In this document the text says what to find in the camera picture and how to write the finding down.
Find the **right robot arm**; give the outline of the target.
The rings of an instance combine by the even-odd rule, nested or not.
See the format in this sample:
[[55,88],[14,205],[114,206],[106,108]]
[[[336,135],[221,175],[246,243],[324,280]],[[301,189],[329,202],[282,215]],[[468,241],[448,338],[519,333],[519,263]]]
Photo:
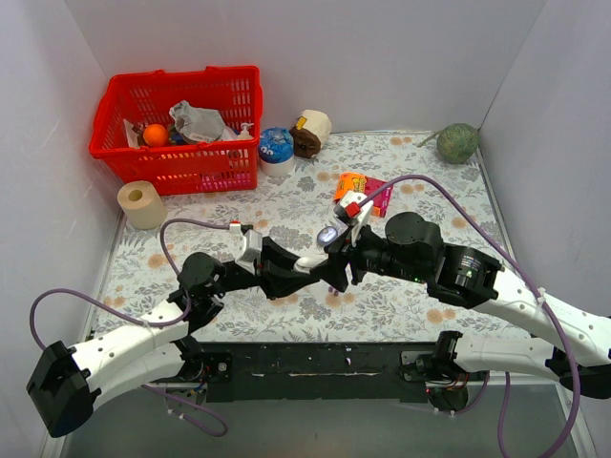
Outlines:
[[430,356],[409,363],[412,377],[517,372],[557,381],[585,397],[610,396],[609,319],[553,297],[541,303],[497,259],[444,242],[436,224],[413,212],[389,219],[383,237],[368,226],[352,226],[323,255],[296,265],[339,291],[367,273],[423,283],[440,302],[498,317],[530,335],[503,340],[444,331]]

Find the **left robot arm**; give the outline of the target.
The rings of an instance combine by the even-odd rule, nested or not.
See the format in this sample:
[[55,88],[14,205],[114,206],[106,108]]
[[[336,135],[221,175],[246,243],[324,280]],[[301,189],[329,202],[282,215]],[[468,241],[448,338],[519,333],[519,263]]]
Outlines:
[[190,255],[178,290],[143,316],[127,317],[95,340],[42,348],[26,390],[51,437],[74,432],[97,408],[141,385],[175,376],[196,380],[203,359],[191,335],[221,312],[226,293],[257,287],[278,299],[320,281],[327,266],[327,255],[299,257],[253,230],[242,240],[236,260]]

